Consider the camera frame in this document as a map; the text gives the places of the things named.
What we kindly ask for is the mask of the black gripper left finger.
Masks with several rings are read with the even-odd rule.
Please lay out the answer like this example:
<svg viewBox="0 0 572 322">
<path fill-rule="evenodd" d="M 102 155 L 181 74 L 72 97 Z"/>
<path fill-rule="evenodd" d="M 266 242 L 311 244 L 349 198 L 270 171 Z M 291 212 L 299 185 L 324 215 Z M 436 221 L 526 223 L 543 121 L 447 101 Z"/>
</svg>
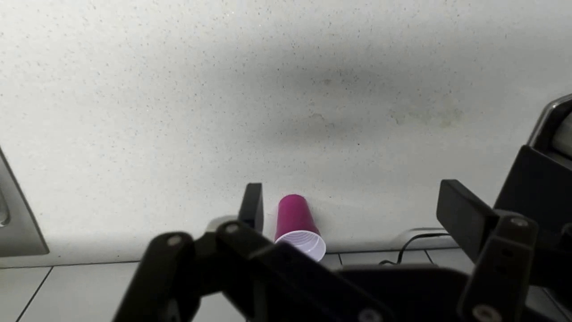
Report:
<svg viewBox="0 0 572 322">
<path fill-rule="evenodd" d="M 263 187 L 245 189 L 240 212 L 200 239 L 156 237 L 113 322 L 191 322 L 222 294 L 247 322 L 383 322 L 365 291 L 286 244 L 261 235 Z"/>
</svg>

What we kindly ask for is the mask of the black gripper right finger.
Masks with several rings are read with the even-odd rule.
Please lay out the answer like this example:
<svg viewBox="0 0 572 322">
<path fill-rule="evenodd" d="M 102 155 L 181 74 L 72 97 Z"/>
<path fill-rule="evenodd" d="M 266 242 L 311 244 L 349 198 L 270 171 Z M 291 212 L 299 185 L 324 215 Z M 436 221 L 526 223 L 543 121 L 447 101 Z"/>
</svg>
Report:
<svg viewBox="0 0 572 322">
<path fill-rule="evenodd" d="M 474 262 L 458 312 L 468 322 L 520 322 L 534 262 L 538 224 L 492 210 L 458 180 L 440 183 L 436 219 Z"/>
</svg>

